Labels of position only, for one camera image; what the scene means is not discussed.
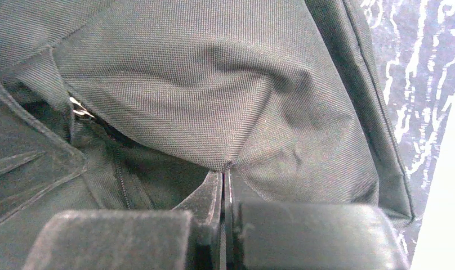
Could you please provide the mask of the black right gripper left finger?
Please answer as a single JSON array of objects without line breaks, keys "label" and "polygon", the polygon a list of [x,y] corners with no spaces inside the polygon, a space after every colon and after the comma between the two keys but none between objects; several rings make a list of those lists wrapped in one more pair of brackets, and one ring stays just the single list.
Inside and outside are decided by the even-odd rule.
[{"label": "black right gripper left finger", "polygon": [[24,268],[219,269],[222,188],[222,174],[210,172],[172,210],[56,214]]}]

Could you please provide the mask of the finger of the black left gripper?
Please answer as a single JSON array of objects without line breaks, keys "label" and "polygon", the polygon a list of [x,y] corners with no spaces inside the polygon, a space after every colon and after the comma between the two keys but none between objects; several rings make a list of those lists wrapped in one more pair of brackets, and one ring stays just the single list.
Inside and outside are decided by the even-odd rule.
[{"label": "finger of the black left gripper", "polygon": [[0,223],[85,166],[81,152],[23,109],[0,83]]}]

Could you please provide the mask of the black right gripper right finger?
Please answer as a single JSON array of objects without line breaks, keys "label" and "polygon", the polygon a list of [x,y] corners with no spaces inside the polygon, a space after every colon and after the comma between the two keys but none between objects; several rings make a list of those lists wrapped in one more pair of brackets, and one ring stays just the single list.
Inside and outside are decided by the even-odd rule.
[{"label": "black right gripper right finger", "polygon": [[267,202],[224,174],[228,269],[408,269],[377,207]]}]

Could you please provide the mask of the black student backpack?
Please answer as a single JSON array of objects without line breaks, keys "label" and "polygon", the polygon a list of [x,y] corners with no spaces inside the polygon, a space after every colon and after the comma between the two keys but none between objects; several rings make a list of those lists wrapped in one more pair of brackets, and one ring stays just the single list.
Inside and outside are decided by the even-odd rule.
[{"label": "black student backpack", "polygon": [[0,223],[0,269],[56,214],[172,210],[210,172],[267,202],[416,218],[359,1],[0,1],[0,83],[84,171]]}]

